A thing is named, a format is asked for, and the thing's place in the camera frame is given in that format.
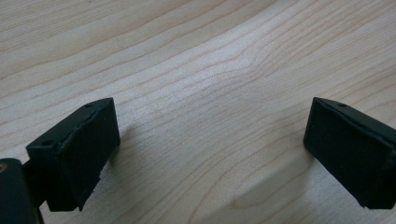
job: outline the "black plastic block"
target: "black plastic block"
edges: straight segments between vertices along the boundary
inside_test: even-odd
[[[314,98],[304,144],[370,209],[396,201],[396,130],[344,104]]]
[[[112,98],[84,105],[26,147],[51,211],[81,210],[120,144]]]
[[[40,212],[30,200],[21,162],[0,160],[0,223],[43,223]]]

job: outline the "black object edge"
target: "black object edge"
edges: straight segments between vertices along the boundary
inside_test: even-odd
[[[82,210],[119,145],[113,99],[82,106],[26,147],[40,176],[37,194],[44,192],[50,211]]]
[[[335,101],[314,98],[306,149],[370,209],[396,201],[396,130]]]

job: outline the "light wood surface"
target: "light wood surface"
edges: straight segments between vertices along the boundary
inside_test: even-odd
[[[396,128],[396,1],[0,2],[0,158],[114,97],[121,147],[46,223],[396,223],[304,149],[314,96]]]

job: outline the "wooden table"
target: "wooden table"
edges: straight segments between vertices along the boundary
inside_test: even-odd
[[[81,105],[121,147],[46,223],[396,223],[304,149],[312,98],[396,128],[396,1],[0,2],[0,158]]]

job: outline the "black clamp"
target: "black clamp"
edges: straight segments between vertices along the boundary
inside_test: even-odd
[[[306,149],[370,209],[396,202],[396,130],[335,101],[314,98]]]
[[[1,223],[43,223],[38,207],[82,209],[120,133],[112,98],[82,106],[26,147],[30,160],[0,160]]]

